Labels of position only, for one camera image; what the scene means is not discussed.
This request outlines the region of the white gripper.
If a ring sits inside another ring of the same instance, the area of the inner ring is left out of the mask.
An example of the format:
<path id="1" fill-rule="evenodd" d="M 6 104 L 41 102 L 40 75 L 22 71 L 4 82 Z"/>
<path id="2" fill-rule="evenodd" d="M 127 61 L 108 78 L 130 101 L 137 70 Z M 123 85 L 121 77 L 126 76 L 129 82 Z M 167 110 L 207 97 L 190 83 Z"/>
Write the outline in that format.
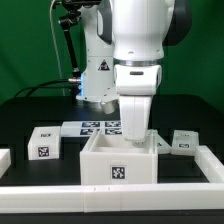
<path id="1" fill-rule="evenodd" d="M 144 142 L 153 96 L 161 83 L 162 67 L 115 66 L 122 134 L 125 140 Z"/>

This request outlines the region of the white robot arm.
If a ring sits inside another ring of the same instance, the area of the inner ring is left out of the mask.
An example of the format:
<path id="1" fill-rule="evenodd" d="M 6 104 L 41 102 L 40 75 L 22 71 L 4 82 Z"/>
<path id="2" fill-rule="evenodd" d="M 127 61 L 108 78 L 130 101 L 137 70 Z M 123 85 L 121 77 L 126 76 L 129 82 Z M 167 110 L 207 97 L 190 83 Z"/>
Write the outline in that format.
<path id="1" fill-rule="evenodd" d="M 192 25 L 189 0 L 84 0 L 80 12 L 87 66 L 77 98 L 107 113 L 119 108 L 124 139 L 143 142 L 163 48 Z"/>

